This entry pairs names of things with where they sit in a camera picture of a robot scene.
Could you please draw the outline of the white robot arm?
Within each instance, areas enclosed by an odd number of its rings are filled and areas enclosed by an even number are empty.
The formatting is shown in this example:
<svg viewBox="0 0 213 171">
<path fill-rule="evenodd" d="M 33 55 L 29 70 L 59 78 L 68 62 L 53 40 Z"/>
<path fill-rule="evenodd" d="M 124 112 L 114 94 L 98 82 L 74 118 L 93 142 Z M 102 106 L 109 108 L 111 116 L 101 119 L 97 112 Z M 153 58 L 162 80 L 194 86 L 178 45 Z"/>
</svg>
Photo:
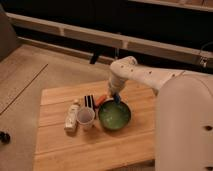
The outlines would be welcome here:
<svg viewBox="0 0 213 171">
<path fill-rule="evenodd" d="M 139 65 L 133 56 L 127 56 L 112 62 L 110 72 L 108 91 L 113 96 L 125 88 L 127 80 L 134 80 L 159 90 L 170 79 L 185 73 L 185 70 Z"/>
</svg>

